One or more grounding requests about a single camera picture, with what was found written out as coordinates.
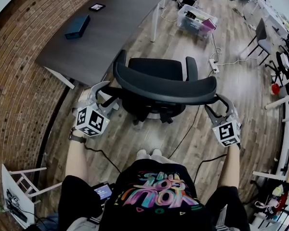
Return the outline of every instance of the red brick wall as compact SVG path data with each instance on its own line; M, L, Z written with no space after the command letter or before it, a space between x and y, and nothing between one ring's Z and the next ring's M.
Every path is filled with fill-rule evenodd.
M0 13L0 164L10 170L35 166L49 118L65 87L34 60L86 1L13 0Z

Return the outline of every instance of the display screen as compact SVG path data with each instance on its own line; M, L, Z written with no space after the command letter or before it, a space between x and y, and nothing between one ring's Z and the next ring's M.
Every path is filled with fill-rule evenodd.
M100 195L101 200L111 196L111 190L108 185L104 185L94 190L97 192L98 195Z

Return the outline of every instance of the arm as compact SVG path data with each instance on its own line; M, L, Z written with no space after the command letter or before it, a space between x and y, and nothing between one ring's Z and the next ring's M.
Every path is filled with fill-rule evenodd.
M234 144L228 147L227 157L223 164L218 187L239 187L240 178L240 150Z
M84 137L84 134L78 130L73 131L73 135ZM70 141L66 161L66 176L68 175L76 176L88 182L87 159L83 143Z

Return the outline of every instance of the chair armrest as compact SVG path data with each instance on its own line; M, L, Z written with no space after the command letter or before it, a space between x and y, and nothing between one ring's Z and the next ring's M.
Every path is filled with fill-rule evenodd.
M126 55L127 55L127 52L126 50L121 50L119 55L117 56L117 58L114 60L114 65L116 63L119 63L119 64L122 64L125 66L125 62L126 62Z
M186 81L198 80L198 68L195 59L193 57L187 56L185 60L187 71Z

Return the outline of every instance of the black office chair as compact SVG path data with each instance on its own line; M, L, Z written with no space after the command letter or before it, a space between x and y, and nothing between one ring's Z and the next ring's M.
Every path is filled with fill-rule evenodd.
M271 68L276 74L275 80L272 81L272 83L276 83L277 78L279 78L281 86L283 86L282 80L284 79L284 76L286 77L286 79L289 79L289 68L284 67L282 60L281 60L281 53L280 52L276 52L276 59L277 59L278 67L276 67L276 65L273 61L270 61L270 63L273 64L273 66L266 64L265 67Z
M124 109L133 114L134 124L146 118L173 122L186 105L215 103L216 79L198 80L195 59L186 57L187 79L183 80L182 65L165 59L132 58L125 66L126 51L114 61L114 77L122 88L104 87L102 91L122 99Z
M267 53L267 56L259 64L259 65L261 65L268 58L268 56L271 55L271 45L270 45L270 42L267 40L265 24L264 24L264 21L262 18L261 18L259 24L257 25L256 36L252 39L252 41L249 43L249 45L251 45L251 43L255 40L255 38L257 38L257 46L251 51L251 53L249 53L248 56L250 56L260 46L262 48L262 51L259 53L258 56L260 56L263 51L265 51Z

